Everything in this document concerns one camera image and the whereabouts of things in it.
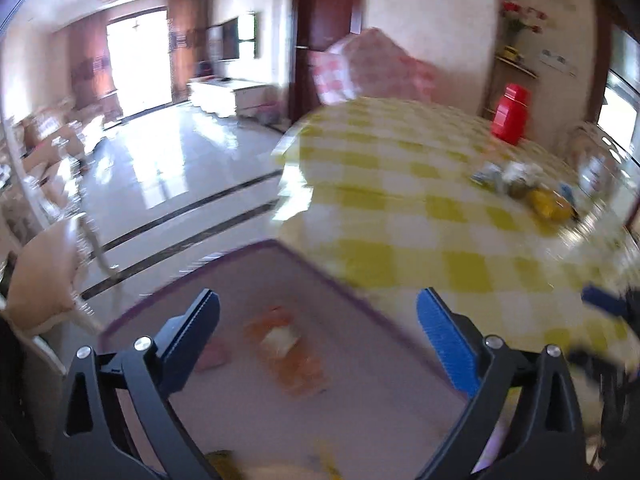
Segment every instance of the white wall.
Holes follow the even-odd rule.
[[[546,12],[550,20],[542,34],[523,31],[517,47],[538,74],[529,107],[527,136],[552,150],[564,127],[584,118],[591,90],[595,56],[593,0],[519,0]],[[547,48],[576,67],[576,77],[555,70],[538,56]]]
[[[211,23],[258,14],[258,57],[223,62],[225,75],[284,86],[289,77],[290,0],[212,0]]]
[[[133,2],[127,2],[126,4],[110,7],[106,9],[105,12],[107,13],[107,20],[112,22],[128,14],[155,9],[156,7],[166,7],[168,1],[169,0],[135,0]]]
[[[52,104],[49,84],[49,34],[34,22],[14,18],[2,44],[2,110],[21,120]]]
[[[478,112],[494,54],[496,0],[366,0],[364,26],[439,68],[434,100]]]

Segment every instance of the yellow checkered tablecloth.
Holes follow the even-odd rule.
[[[279,237],[427,346],[415,299],[433,286],[512,348],[586,344],[636,363],[640,345],[624,323],[580,300],[602,263],[572,254],[525,205],[469,180],[489,125],[455,108],[392,99],[321,108],[276,148]],[[575,179],[533,142],[509,156],[536,162],[553,180]],[[579,379],[577,389],[585,422],[596,424],[597,392]]]

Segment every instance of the floor stripe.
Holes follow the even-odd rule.
[[[120,277],[116,282],[110,279],[106,279],[106,280],[102,280],[99,283],[96,283],[93,286],[90,286],[87,290],[85,290],[82,293],[82,298],[85,301],[88,301],[94,296],[97,296],[98,294],[100,294],[101,292],[104,292],[105,290],[110,289],[112,286],[116,285],[117,283],[121,283],[124,280],[129,279],[131,276],[135,276],[137,273],[142,272],[143,270],[148,269],[149,267],[154,266],[155,264],[158,264],[166,260],[167,258],[170,258],[171,256],[175,256],[176,254],[181,253],[182,251],[188,249],[189,247],[203,240],[206,240],[207,238],[211,238],[212,236],[215,236],[224,231],[227,231],[232,227],[235,227],[241,223],[247,222],[252,218],[265,214],[271,211],[275,207],[276,202],[277,200],[272,200],[271,202],[262,204],[261,206],[258,206],[254,209],[245,211],[244,213],[234,216],[229,220],[225,220],[224,222],[214,225],[213,227],[204,229],[204,231],[201,231],[193,236],[190,236],[189,238],[185,238],[183,241],[178,242],[177,244],[173,244],[172,246],[167,247],[166,249],[158,251],[157,253],[146,257],[144,260],[141,260],[138,263],[133,264],[132,266],[127,267],[124,270],[121,270]]]
[[[256,184],[260,184],[261,182],[269,180],[270,178],[274,178],[276,176],[281,176],[281,175],[282,175],[282,170],[272,171],[271,173],[267,173],[267,174],[258,176],[256,178],[252,178],[251,180],[247,180],[246,182],[242,182],[241,184],[237,184],[236,186],[229,187],[228,189],[224,189],[213,195],[204,197],[200,200],[197,200],[196,202],[193,202],[184,207],[181,207],[180,209],[176,209],[175,211],[172,211],[171,213],[168,213],[156,220],[152,220],[151,222],[141,225],[140,227],[137,227],[132,231],[129,231],[128,233],[125,233],[122,236],[117,237],[115,240],[111,240],[110,242],[107,242],[102,246],[102,250],[105,252],[110,251],[113,248],[116,248],[117,246],[119,246],[120,244],[123,244],[124,242],[127,242],[128,240],[131,240],[132,238],[135,238],[136,236],[141,235],[142,233],[146,233],[147,231],[153,229],[154,227],[158,227],[159,225],[162,225],[165,222],[168,222],[169,220],[176,218],[177,216],[180,216],[184,213],[188,213],[189,211],[192,211],[194,209],[207,205],[211,202],[220,200],[225,196],[229,196],[235,192],[238,192],[240,190],[246,189],[251,186],[255,186]]]

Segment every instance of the curtain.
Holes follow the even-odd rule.
[[[96,104],[115,90],[107,44],[107,15],[96,12],[68,26],[71,89],[76,109]]]
[[[187,83],[195,76],[197,63],[207,59],[208,3],[209,0],[168,0],[174,103],[188,98]]]

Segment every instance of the metal screw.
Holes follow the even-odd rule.
[[[487,345],[489,348],[493,348],[494,350],[497,350],[498,348],[502,348],[502,345],[504,345],[504,341],[502,340],[501,337],[498,337],[497,335],[488,335],[487,337],[484,338],[484,344]]]
[[[560,357],[562,355],[562,350],[558,345],[549,345],[546,347],[546,353],[551,357]]]
[[[89,357],[91,355],[91,348],[88,346],[81,346],[76,352],[76,357],[78,359],[84,359],[85,357]]]
[[[143,352],[151,346],[151,342],[152,341],[150,337],[143,335],[140,339],[137,339],[137,341],[133,343],[133,348],[135,348],[139,352]]]

